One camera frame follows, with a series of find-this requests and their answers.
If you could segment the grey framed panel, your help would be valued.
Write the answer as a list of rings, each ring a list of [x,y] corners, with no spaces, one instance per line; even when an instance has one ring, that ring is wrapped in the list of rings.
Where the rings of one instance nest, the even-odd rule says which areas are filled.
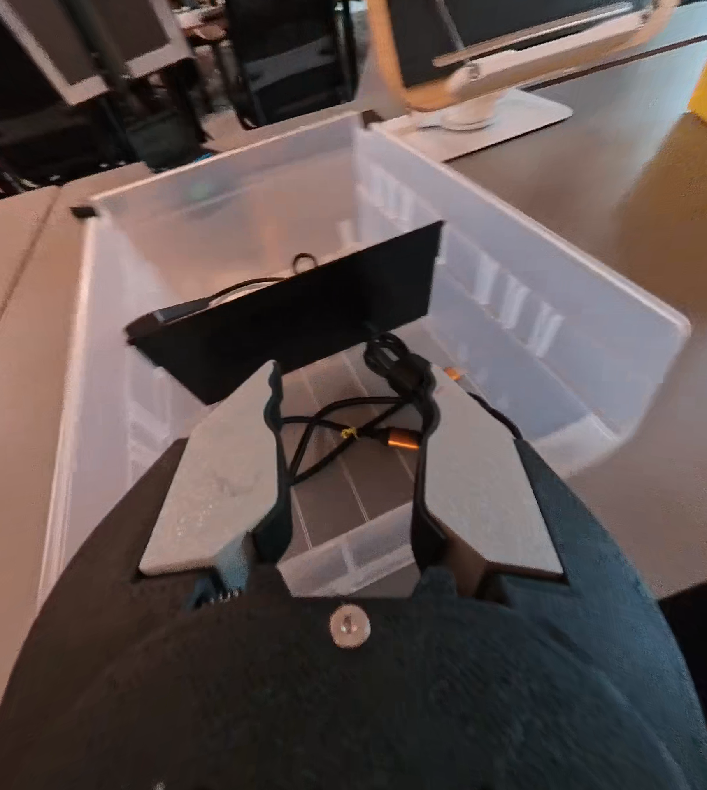
[[[0,20],[67,104],[84,104],[109,93],[60,2],[0,1]]]
[[[167,1],[112,2],[113,32],[128,73],[147,77],[194,59],[177,16]]]

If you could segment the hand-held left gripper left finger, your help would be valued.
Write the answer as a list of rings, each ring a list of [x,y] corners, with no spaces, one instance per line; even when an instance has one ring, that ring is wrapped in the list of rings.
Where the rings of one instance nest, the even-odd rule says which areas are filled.
[[[248,578],[283,558],[293,526],[281,401],[281,371],[268,361],[190,432],[140,573]]]

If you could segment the black braided cable orange plugs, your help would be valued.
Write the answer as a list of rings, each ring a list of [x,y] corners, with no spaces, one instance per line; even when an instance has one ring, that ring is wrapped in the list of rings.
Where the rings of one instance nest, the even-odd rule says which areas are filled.
[[[328,419],[329,415],[348,407],[379,404],[387,405],[388,408],[372,418],[368,423],[359,427],[347,426]],[[335,401],[322,407],[314,416],[283,417],[282,422],[285,425],[296,424],[305,426],[298,446],[289,462],[288,473],[291,486],[297,486],[326,469],[334,460],[361,439],[377,441],[382,446],[395,449],[417,451],[421,438],[419,431],[387,426],[385,424],[388,418],[396,415],[407,405],[408,403],[399,397],[352,397]],[[309,442],[313,438],[315,431],[321,428],[332,431],[338,436],[340,442],[316,463],[310,465],[307,469],[301,469],[303,459],[307,449],[309,449]]]

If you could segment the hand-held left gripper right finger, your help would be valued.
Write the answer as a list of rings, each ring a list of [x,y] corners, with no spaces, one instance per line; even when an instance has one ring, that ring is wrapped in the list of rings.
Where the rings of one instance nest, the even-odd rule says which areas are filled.
[[[410,545],[421,573],[564,573],[514,434],[446,373],[430,373]]]

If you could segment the clear plastic bin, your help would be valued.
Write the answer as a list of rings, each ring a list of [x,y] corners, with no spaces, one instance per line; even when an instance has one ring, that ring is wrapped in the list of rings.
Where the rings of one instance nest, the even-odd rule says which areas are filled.
[[[630,438],[682,314],[443,163],[340,114],[86,199],[38,606],[102,518],[210,407],[128,344],[139,316],[443,221],[408,345],[517,423],[563,478]]]

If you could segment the wooden book stand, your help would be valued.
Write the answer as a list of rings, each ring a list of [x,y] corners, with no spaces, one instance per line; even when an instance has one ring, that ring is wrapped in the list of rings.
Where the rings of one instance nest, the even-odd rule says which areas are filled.
[[[407,110],[377,128],[446,163],[562,123],[570,107],[527,89],[646,44],[678,4],[368,2],[380,76]]]

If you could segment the black office chair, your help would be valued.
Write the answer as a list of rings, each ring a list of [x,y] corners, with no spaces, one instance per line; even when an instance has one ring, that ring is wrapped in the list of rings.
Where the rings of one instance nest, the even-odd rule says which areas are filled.
[[[359,70],[348,2],[228,1],[235,74],[226,94],[245,130],[348,104]]]

